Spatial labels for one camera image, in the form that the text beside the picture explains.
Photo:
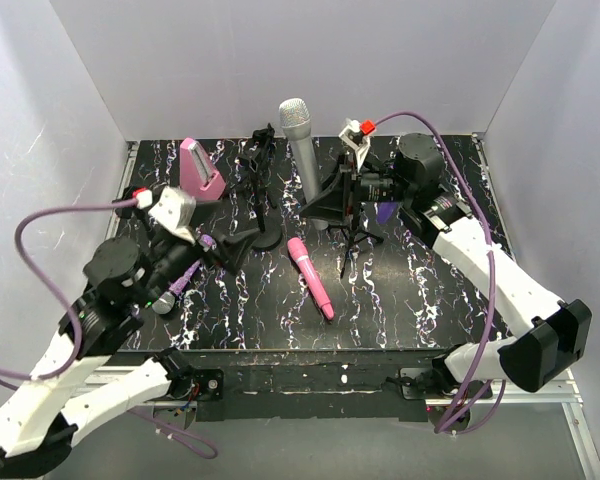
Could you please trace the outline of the purple matte microphone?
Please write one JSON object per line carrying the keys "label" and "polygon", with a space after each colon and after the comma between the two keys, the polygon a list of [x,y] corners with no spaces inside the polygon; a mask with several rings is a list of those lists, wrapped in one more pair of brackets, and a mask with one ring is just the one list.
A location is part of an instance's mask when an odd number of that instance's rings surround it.
{"label": "purple matte microphone", "polygon": [[376,221],[382,225],[387,223],[397,208],[395,202],[382,202],[377,204]]}

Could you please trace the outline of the purple glitter microphone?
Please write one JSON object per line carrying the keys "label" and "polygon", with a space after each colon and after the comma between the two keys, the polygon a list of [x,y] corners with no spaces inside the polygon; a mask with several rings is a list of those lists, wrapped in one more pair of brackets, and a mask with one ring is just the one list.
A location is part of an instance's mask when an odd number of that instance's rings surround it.
{"label": "purple glitter microphone", "polygon": [[158,315],[166,316],[169,314],[176,304],[176,300],[180,297],[184,289],[189,285],[193,275],[200,269],[202,261],[200,259],[193,262],[187,270],[174,282],[172,282],[167,291],[154,302],[151,309]]}

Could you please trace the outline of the black round-base clip stand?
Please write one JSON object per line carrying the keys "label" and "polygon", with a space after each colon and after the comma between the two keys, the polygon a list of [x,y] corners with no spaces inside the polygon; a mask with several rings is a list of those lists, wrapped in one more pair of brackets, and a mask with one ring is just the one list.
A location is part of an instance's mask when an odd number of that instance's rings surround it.
{"label": "black round-base clip stand", "polygon": [[254,200],[254,211],[259,229],[259,235],[252,244],[256,252],[267,252],[274,250],[282,240],[282,230],[278,224],[265,214],[265,202],[267,190],[263,184],[261,174],[258,172],[259,163],[254,158],[244,155],[239,156],[240,164],[247,169],[248,189]]}

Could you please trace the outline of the silver grey microphone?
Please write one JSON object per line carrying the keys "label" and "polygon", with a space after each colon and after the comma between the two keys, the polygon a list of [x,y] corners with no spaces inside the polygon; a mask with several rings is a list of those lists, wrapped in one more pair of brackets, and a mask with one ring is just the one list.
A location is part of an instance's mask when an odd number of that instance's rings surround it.
{"label": "silver grey microphone", "polygon": [[291,148],[301,179],[306,203],[322,192],[319,167],[311,136],[311,116],[300,98],[283,101],[279,106],[280,125]]}

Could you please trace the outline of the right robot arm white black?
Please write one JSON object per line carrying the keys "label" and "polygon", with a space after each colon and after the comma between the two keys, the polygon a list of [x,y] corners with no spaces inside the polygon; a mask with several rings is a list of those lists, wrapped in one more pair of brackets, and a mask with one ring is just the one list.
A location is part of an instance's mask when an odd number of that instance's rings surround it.
{"label": "right robot arm white black", "polygon": [[300,214],[347,231],[354,245],[362,203],[398,204],[407,230],[487,297],[511,333],[450,348],[419,377],[422,388],[447,393],[464,380],[505,380],[535,393],[582,357],[591,310],[579,299],[564,302],[487,242],[469,206],[441,183],[444,167],[434,139],[421,133],[403,136],[394,159],[383,165],[358,167],[342,153],[322,192],[305,201]]}

